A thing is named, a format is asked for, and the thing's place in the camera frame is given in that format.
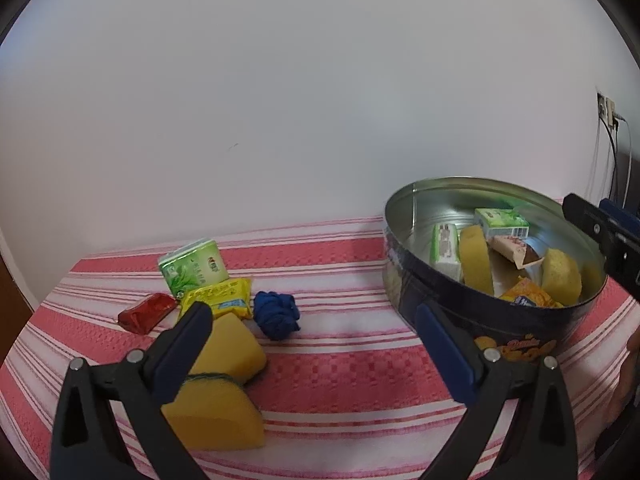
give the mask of table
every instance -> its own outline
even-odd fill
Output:
[[[251,276],[254,293],[295,295],[302,330],[275,343],[249,322],[269,359],[248,387],[264,416],[266,446],[194,453],[212,478],[413,479],[451,434],[464,407],[449,398],[420,340],[386,299],[382,229],[382,218],[363,218],[216,237],[232,277]],[[176,312],[138,336],[120,329],[116,317],[148,293],[168,291],[158,256],[180,245],[82,259],[22,330],[0,368],[0,427],[38,478],[48,478],[50,432],[69,359],[119,360],[175,322]],[[609,280],[559,355],[581,479],[591,475],[603,408],[639,323],[638,304]],[[510,401],[474,477],[490,468],[513,409]],[[156,478],[124,410],[114,404],[114,412],[137,468]]]

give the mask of blue gripper pad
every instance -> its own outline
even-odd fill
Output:
[[[171,345],[152,371],[151,396],[158,404],[174,402],[184,378],[211,334],[212,324],[211,309],[208,305],[197,301],[191,305],[176,326],[167,331],[176,331],[177,335],[174,336]]]
[[[625,228],[631,234],[640,237],[640,220],[638,218],[617,206],[615,202],[608,198],[600,200],[600,205],[598,207],[611,216],[616,222],[618,222],[618,224],[620,224],[620,226]]]
[[[425,304],[419,305],[415,311],[415,329],[451,397],[467,406],[473,404],[478,394],[473,368]]]

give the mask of green and white package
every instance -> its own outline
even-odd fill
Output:
[[[529,236],[529,222],[513,209],[476,209],[474,223],[482,228],[487,240],[494,236]]]
[[[228,280],[218,245],[203,238],[162,256],[158,267],[176,300],[186,292]]]
[[[452,280],[460,281],[462,264],[458,255],[458,228],[455,224],[441,223],[433,226],[430,264]]]

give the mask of white wall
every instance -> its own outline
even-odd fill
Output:
[[[91,251],[430,176],[584,192],[596,87],[640,132],[595,0],[33,0],[0,48],[0,227],[42,299]]]

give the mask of red snack package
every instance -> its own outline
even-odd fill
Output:
[[[118,324],[134,334],[146,335],[174,308],[174,298],[155,292],[119,313]]]

